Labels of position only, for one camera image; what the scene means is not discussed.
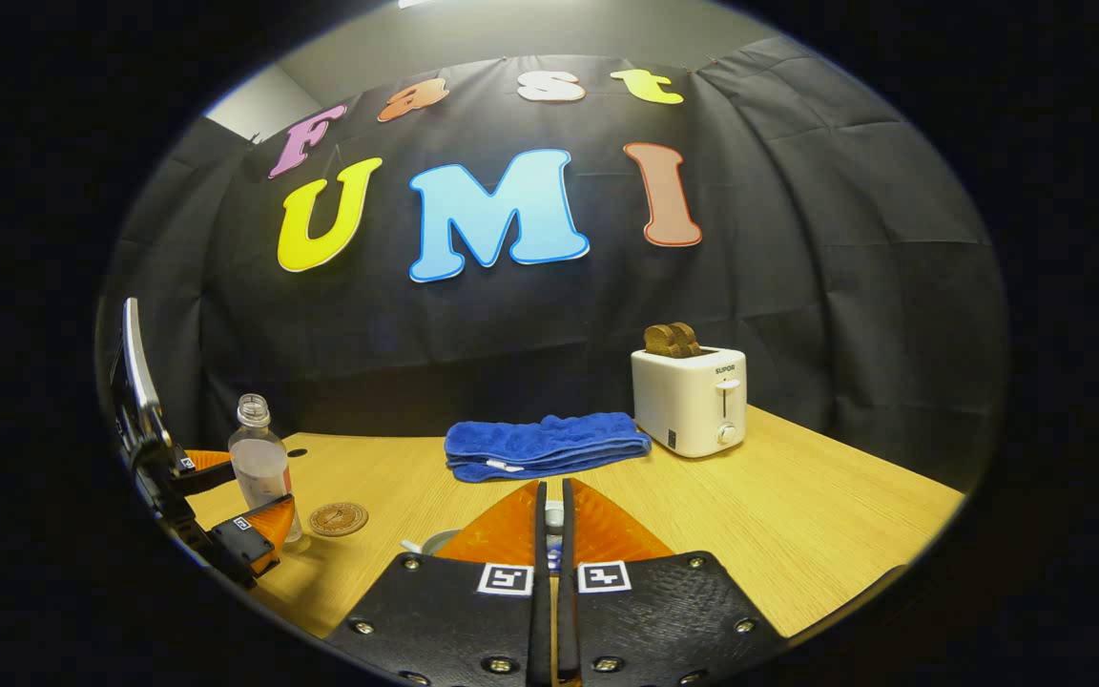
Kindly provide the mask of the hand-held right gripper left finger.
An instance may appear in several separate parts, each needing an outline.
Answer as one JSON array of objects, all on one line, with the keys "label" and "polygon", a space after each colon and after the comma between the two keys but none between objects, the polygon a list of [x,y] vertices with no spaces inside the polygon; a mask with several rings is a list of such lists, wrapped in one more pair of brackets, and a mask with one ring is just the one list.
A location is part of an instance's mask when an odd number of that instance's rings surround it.
[{"label": "hand-held right gripper left finger", "polygon": [[547,686],[544,483],[502,497],[439,552],[401,552],[328,644],[403,686]]}]

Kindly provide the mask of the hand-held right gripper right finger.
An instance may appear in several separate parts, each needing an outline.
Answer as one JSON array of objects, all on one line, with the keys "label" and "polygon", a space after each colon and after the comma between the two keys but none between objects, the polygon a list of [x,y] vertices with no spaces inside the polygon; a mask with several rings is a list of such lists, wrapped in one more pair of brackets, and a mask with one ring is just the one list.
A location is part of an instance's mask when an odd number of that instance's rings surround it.
[{"label": "hand-held right gripper right finger", "polygon": [[563,497],[562,678],[715,686],[788,649],[713,553],[673,551],[579,479],[564,479]]}]

